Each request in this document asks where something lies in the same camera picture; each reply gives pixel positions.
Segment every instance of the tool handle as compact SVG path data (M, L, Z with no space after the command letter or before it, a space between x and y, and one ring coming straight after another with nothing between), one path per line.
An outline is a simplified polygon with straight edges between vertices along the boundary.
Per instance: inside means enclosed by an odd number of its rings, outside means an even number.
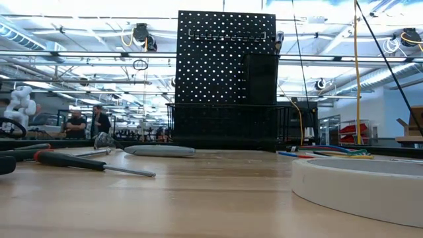
M7 175L16 169L16 160L12 156L0 157L0 175Z
M39 149L0 151L0 156L13 156L16 159L16 162L33 161L35 153L39 151Z
M24 147L18 147L18 148L14 148L14 151L17 150L26 150L26 149L50 149L52 146L48 143L42 143L42 144L38 144L38 145L29 145L29 146L24 146Z
M73 155L57 153L53 151L39 151L34 155L34 159L46 165L53 165L59 167L76 167L83 169L92 169L96 171L103 171L105 162L93 161L90 159L78 158Z

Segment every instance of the ceiling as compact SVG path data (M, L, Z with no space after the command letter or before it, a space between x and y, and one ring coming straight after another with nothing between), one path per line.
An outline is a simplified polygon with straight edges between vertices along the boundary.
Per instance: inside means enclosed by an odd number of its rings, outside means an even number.
M379 43L384 46L389 56L420 56L422 52L417 46L406 48L394 47L388 50L386 44L393 34L397 36L403 28L414 27L423 32L423 24L416 19L421 16L423 3L419 1L359 1L364 13L374 31ZM381 6L376 11L377 17L369 16L372 9ZM91 0L43 0L34 4L29 0L3 0L0 2L0 13L9 24L25 31L26 34L42 42L56 42L63 46L62 50L88 52L141 52L143 46L130 42L130 33L137 23L147 23L148 30L155 37L158 52L176 51L177 14L178 10L195 11L226 11L248 13L272 13L277 16L277 30L283 31L285 40L281 54L298 55L297 37L293 14L297 19L299 35L299 49L303 55L332 55L353 56L354 35L352 22L354 19L354 5L352 1L291 1L277 0L224 0L224 1L197 1L197 0L154 0L125 2ZM17 43L0 37L0 50L28 50ZM371 34L364 24L358 24L358 54L360 56L380 56L380 52L371 38ZM102 84L91 83L83 88L77 83L51 85L58 89L72 90L107 90L107 91L143 91L166 92L163 95L124 95L119 98L125 105L149 105L150 107L164 106L173 101L174 88L172 79L175 75L174 59L148 59L149 68L145 71L136 71L131 66L133 59L122 58L66 58L66 65L51 63L42 58L14 57L22 63L31 65L47 74L58 73L64 79L86 77L90 80L147 80L151 84ZM105 63L107 66L82 66L81 63ZM362 75L376 70L378 67L360 67ZM355 80L354 65L316 66L307 64L304 67L304 77L307 82L307 91L313 93L313 84L323 78L335 85L341 86ZM285 92L304 94L305 87L301 66L284 65L281 63L278 72L278 83ZM81 95L70 95L75 99ZM91 95L90 99L104 100L99 95Z

